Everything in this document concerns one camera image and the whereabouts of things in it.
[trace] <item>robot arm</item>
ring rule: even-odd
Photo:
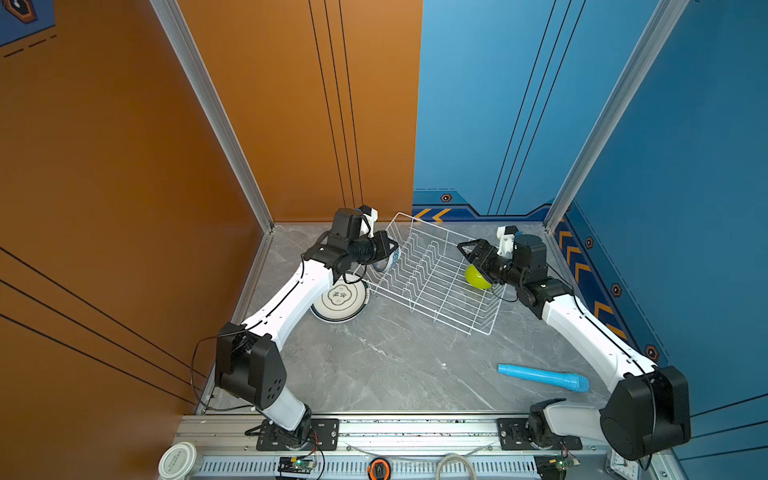
[[[548,275],[540,238],[517,235],[505,258],[486,240],[458,245],[490,283],[515,286],[521,303],[554,327],[592,365],[611,393],[604,406],[548,400],[531,407],[528,431],[539,446],[556,435],[607,442],[627,460],[681,445],[690,439],[687,380],[673,366],[659,369],[589,313],[573,290]]]
[[[261,310],[219,331],[214,383],[253,403],[279,428],[279,440],[302,445],[310,434],[311,410],[286,387],[280,357],[286,338],[310,305],[344,275],[353,262],[391,266],[398,244],[386,231],[373,232],[376,210],[339,209],[331,230],[302,255],[302,263]]]

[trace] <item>dish rack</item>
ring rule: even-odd
[[[368,269],[374,294],[467,335],[491,334],[506,286],[494,286],[492,293],[467,283],[469,263],[456,244],[473,238],[403,213],[395,215],[386,231],[399,243],[400,258],[386,273]],[[362,273],[360,266],[355,273]]]

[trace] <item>yellow chevron stripe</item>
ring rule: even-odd
[[[605,324],[605,326],[606,326],[606,327],[608,327],[608,329],[609,329],[611,332],[615,333],[615,334],[616,334],[616,336],[619,336],[619,337],[621,337],[621,338],[623,338],[623,339],[625,339],[625,340],[627,339],[627,336],[626,336],[626,335],[624,335],[624,332],[622,332],[621,330],[619,330],[619,329],[618,329],[618,328],[616,328],[615,326],[612,326],[612,325],[608,325],[607,323]]]
[[[611,315],[614,315],[614,310],[610,308],[605,303],[595,302],[594,303],[594,318],[600,319],[600,311],[603,310],[604,312],[608,312]]]
[[[578,283],[578,273],[581,270],[586,270],[588,272],[592,271],[589,265],[584,265],[583,263],[576,262],[576,283]]]
[[[560,232],[560,250],[563,250],[563,237],[573,237],[573,234],[566,230]]]
[[[581,250],[579,250],[576,247],[568,247],[567,249],[568,255],[565,256],[565,262],[568,264],[568,266],[571,265],[571,253],[581,253]]]
[[[448,213],[449,211],[451,211],[451,209],[450,209],[450,208],[446,208],[445,210],[443,210],[443,211],[442,211],[442,212],[440,212],[439,214],[437,214],[437,215],[435,215],[434,217],[432,217],[432,219],[433,219],[435,222],[442,222],[442,220],[440,219],[440,217],[442,217],[443,215],[445,215],[445,214],[446,214],[446,213]]]

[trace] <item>cable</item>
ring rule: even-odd
[[[581,313],[581,315],[582,315],[582,316],[583,316],[585,319],[587,319],[587,321],[588,321],[589,323],[591,323],[591,324],[592,324],[592,326],[594,326],[594,328],[596,328],[596,329],[597,329],[597,330],[598,330],[600,333],[602,333],[602,334],[603,334],[603,336],[604,336],[605,338],[609,339],[609,340],[611,341],[611,343],[613,343],[613,344],[614,344],[614,346],[615,346],[616,348],[618,348],[618,349],[619,349],[619,350],[620,350],[620,351],[621,351],[621,352],[622,352],[624,355],[626,355],[626,356],[627,356],[627,358],[628,358],[629,360],[631,360],[631,361],[632,361],[632,363],[634,363],[634,365],[637,367],[637,369],[638,369],[638,370],[640,370],[640,371],[641,371],[643,374],[647,373],[645,370],[643,370],[643,368],[640,366],[640,364],[639,364],[639,363],[637,363],[637,360],[635,360],[634,358],[632,358],[632,355],[630,355],[629,353],[627,353],[627,352],[626,352],[626,350],[624,350],[623,348],[621,348],[621,347],[619,346],[619,344],[615,342],[615,340],[613,340],[613,339],[612,339],[612,338],[611,338],[611,337],[610,337],[610,336],[609,336],[609,335],[608,335],[606,332],[604,332],[604,331],[603,331],[603,329],[602,329],[602,328],[600,328],[599,326],[597,326],[597,325],[595,324],[595,322],[593,322],[593,321],[592,321],[592,319],[591,319],[591,318],[589,318],[589,315],[587,315],[586,313],[584,313],[584,311],[583,311],[583,310],[581,309],[581,307],[579,306],[579,304],[578,304],[578,301],[576,300],[576,296],[575,296],[574,294],[571,294],[571,296],[572,296],[572,297],[573,297],[573,299],[574,299],[574,303],[576,304],[576,308],[578,309],[579,313]]]
[[[290,289],[290,290],[288,290],[288,293],[286,293],[286,294],[285,294],[285,296],[284,296],[282,299],[280,299],[280,301],[277,303],[277,305],[275,305],[275,307],[274,307],[274,308],[272,308],[272,309],[271,309],[271,310],[268,312],[268,314],[266,314],[266,315],[264,316],[264,318],[265,318],[265,319],[266,319],[268,316],[272,315],[272,312],[274,312],[275,310],[277,310],[277,307],[278,307],[278,306],[280,306],[280,305],[283,303],[283,301],[284,301],[286,298],[288,298],[288,296],[289,296],[289,295],[290,295],[290,294],[291,294],[291,293],[292,293],[292,292],[293,292],[293,291],[296,289],[296,287],[297,287],[297,286],[299,286],[299,284],[301,283],[301,279],[302,279],[302,278],[304,278],[304,261],[305,261],[305,260],[304,260],[304,254],[302,253],[302,254],[301,254],[301,275],[299,275],[299,279],[296,281],[296,283],[293,285],[293,287],[291,287],[291,289]],[[255,406],[255,405],[252,405],[252,404],[247,404],[247,405],[240,405],[240,406],[236,406],[236,407],[230,407],[230,408],[228,408],[228,409],[215,409],[214,407],[212,407],[212,406],[209,406],[207,403],[205,403],[205,402],[203,401],[203,399],[202,399],[202,398],[201,398],[201,397],[200,397],[200,396],[197,394],[197,392],[195,391],[194,382],[193,382],[193,379],[194,379],[194,378],[193,378],[193,371],[194,371],[194,360],[195,360],[195,357],[197,356],[197,349],[198,349],[198,348],[200,348],[200,344],[201,344],[202,342],[204,342],[205,340],[218,339],[218,338],[221,338],[221,337],[224,337],[224,336],[233,336],[233,335],[239,335],[240,333],[245,333],[245,332],[247,332],[247,331],[249,331],[249,330],[251,330],[251,329],[254,329],[254,328],[258,327],[258,326],[259,326],[259,325],[261,325],[262,323],[263,323],[263,321],[262,321],[262,320],[259,320],[257,323],[254,323],[253,325],[249,326],[249,327],[248,327],[248,328],[246,328],[246,329],[243,329],[243,330],[237,330],[236,332],[231,332],[231,333],[222,333],[222,334],[220,334],[220,335],[207,336],[207,337],[205,337],[205,338],[203,338],[203,339],[200,339],[200,340],[198,340],[198,341],[197,341],[197,345],[195,345],[195,346],[194,346],[194,351],[192,352],[192,361],[190,362],[190,386],[192,386],[192,393],[194,393],[194,396],[195,396],[195,398],[197,399],[197,401],[198,401],[198,402],[199,402],[199,403],[200,403],[200,404],[201,404],[203,407],[205,407],[205,409],[206,409],[206,410],[213,410],[213,411],[215,411],[215,412],[229,412],[229,411],[231,411],[231,410],[238,410],[238,409],[243,409],[243,408],[245,408],[245,407],[250,407],[250,408],[256,409],[256,410],[258,411],[258,413],[260,413],[261,415],[264,415],[264,412],[263,412],[263,410],[259,409],[259,407]],[[244,345],[244,342],[245,342],[245,340],[244,340],[243,342],[241,342],[241,343],[240,343],[240,345],[238,345],[237,347],[235,347],[235,349],[239,349],[239,348],[240,348],[242,345]]]
[[[481,450],[485,450],[485,449],[486,449],[486,448],[488,448],[489,446],[493,446],[493,445],[494,445],[494,444],[492,444],[492,443],[489,443],[489,444],[487,444],[487,445],[483,445],[482,447],[478,447],[478,448],[476,448],[476,449],[474,449],[474,450],[470,450],[469,452],[467,452],[467,453],[465,453],[464,455],[462,455],[462,457],[471,457],[471,456],[473,456],[475,453],[477,453],[477,452],[480,452]],[[383,458],[392,459],[392,460],[403,460],[404,462],[429,462],[429,463],[439,463],[439,460],[432,460],[432,459],[430,459],[430,458],[411,458],[411,457],[400,457],[400,456],[397,456],[397,455],[384,455],[384,454],[381,454],[381,453],[368,452],[368,451],[366,451],[366,450],[358,449],[357,447],[355,447],[354,445],[350,445],[349,443],[347,443],[347,444],[346,444],[346,446],[347,446],[347,447],[349,447],[349,448],[351,448],[352,450],[357,450],[358,452],[360,452],[360,453],[362,453],[362,454],[364,454],[364,455],[370,455],[370,456],[372,456],[372,457],[383,457]]]
[[[316,480],[320,480],[320,477],[323,476],[323,473],[326,472],[326,454],[323,452],[323,449],[320,448],[320,445],[317,445],[319,440],[317,439],[317,432],[313,432],[315,435],[315,447],[320,450],[320,454],[323,456],[323,468],[320,470],[320,475],[317,476]]]
[[[362,275],[360,276],[359,279],[355,280],[354,282],[347,281],[346,272],[342,273],[341,277],[344,279],[344,283],[346,283],[347,285],[354,285],[355,283],[362,281],[362,279],[366,277],[366,273],[368,273],[368,264],[365,264],[362,266]]]
[[[641,378],[647,383],[648,388],[650,389],[650,402],[654,406],[654,424],[650,428],[650,445],[649,445],[649,447],[650,447],[650,455],[648,456],[648,463],[645,466],[643,466],[643,464],[640,462],[640,459],[637,460],[638,465],[643,470],[647,471],[648,468],[650,467],[650,461],[654,457],[654,435],[656,435],[656,397],[654,395],[654,386],[651,385],[650,379],[648,379],[647,377],[641,377]]]
[[[371,224],[370,224],[370,222],[368,221],[368,218],[366,218],[365,215],[362,216],[362,221],[366,222],[366,226],[368,227],[368,233],[372,233],[373,232],[373,228],[371,228]],[[364,263],[362,265],[362,275],[360,276],[359,279],[355,280],[354,282],[349,282],[346,279],[346,272],[342,273],[341,277],[344,279],[344,283],[346,283],[347,285],[354,285],[355,283],[361,282],[362,279],[365,278],[366,273],[368,273],[368,265],[370,265],[370,263]]]
[[[443,468],[451,462],[459,462],[463,463],[464,466],[467,468],[467,471],[469,472],[469,480],[477,480],[477,474],[475,473],[475,469],[472,467],[472,464],[469,463],[469,460],[467,460],[462,455],[458,455],[456,453],[452,453],[450,455],[446,455],[445,457],[440,460],[440,462],[437,464],[437,467],[435,468],[435,480],[440,480],[440,474],[442,473]]]
[[[245,431],[245,433],[244,433],[244,435],[245,435],[246,437],[255,437],[255,436],[258,436],[258,435],[261,433],[261,427],[262,427],[263,425],[264,425],[264,424],[263,424],[263,423],[261,423],[261,424],[259,424],[259,425],[256,425],[256,426],[255,426],[255,427],[253,427],[252,429],[248,429],[248,430],[246,430],[246,431]]]
[[[565,278],[564,278],[564,277],[563,277],[563,276],[560,274],[560,272],[558,272],[558,271],[557,271],[557,270],[556,270],[556,269],[555,269],[555,268],[554,268],[552,265],[550,265],[549,263],[547,263],[547,266],[548,266],[549,268],[551,268],[551,269],[552,269],[552,271],[553,271],[553,272],[555,272],[555,273],[556,273],[556,274],[557,274],[557,275],[560,277],[560,280],[562,280],[562,281],[563,281],[563,283],[565,283],[566,285],[568,285],[570,288],[572,288],[572,289],[575,291],[574,287],[571,285],[571,282],[567,281],[567,280],[566,280],[566,279],[565,279]]]
[[[499,295],[496,295],[496,293],[493,290],[491,290],[491,289],[488,289],[488,291],[491,292],[491,295],[495,296],[499,300],[504,300],[505,302],[514,303],[514,302],[517,302],[519,300],[519,298],[516,298],[514,300],[507,300],[506,298],[501,298]]]

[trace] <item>aluminum frame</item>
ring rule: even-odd
[[[179,4],[176,0],[150,0],[150,3],[157,19],[163,25],[165,35],[174,48],[184,73],[187,74],[200,106],[203,107],[203,111],[208,117],[221,149],[230,162],[232,171],[243,189],[253,214],[264,233],[271,232],[275,223],[270,210],[266,206],[243,148],[237,140],[235,130],[224,110],[219,94],[216,92],[214,82],[211,80],[203,58],[200,56],[200,51],[197,50],[192,32],[184,20]]]
[[[603,151],[608,138],[614,133],[616,125],[627,110],[634,94],[643,83],[645,75],[654,64],[661,48],[669,38],[677,20],[683,14],[689,0],[660,0],[656,10],[637,41],[624,70],[616,81],[611,96],[603,106],[598,120],[594,123],[584,146],[568,172],[552,207],[544,220],[544,227],[552,233],[560,219],[576,197],[581,185],[589,175],[594,162]]]

